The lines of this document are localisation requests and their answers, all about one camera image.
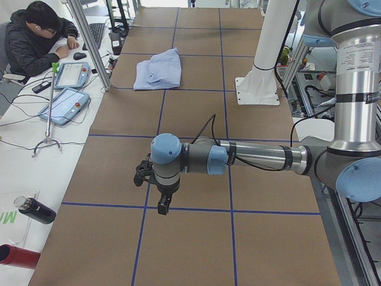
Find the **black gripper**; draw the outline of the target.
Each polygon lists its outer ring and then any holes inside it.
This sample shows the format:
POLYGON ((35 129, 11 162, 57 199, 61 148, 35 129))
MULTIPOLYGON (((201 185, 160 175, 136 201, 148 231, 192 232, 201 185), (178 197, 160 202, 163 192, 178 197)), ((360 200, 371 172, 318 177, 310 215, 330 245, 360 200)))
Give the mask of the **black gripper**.
POLYGON ((136 167, 133 181, 136 186, 141 186, 143 182, 156 185, 161 193, 161 198, 157 204, 158 214, 167 215, 172 196, 180 186, 180 174, 177 173, 169 179, 159 177, 159 175, 155 173, 154 164, 150 161, 150 156, 151 154, 148 153, 146 158, 136 167))

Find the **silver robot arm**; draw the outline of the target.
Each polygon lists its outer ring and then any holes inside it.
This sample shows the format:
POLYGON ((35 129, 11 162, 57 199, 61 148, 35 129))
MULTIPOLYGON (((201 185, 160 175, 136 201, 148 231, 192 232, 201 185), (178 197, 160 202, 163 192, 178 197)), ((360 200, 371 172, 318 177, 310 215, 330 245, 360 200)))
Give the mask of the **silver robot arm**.
POLYGON ((359 203, 380 197, 380 2, 308 1, 304 38, 309 46, 334 44, 338 49, 333 139, 308 136, 298 146, 275 146, 202 135, 188 143, 170 133, 157 135, 133 181, 157 187, 159 214, 168 213, 181 173, 221 175, 235 163, 314 177, 359 203))

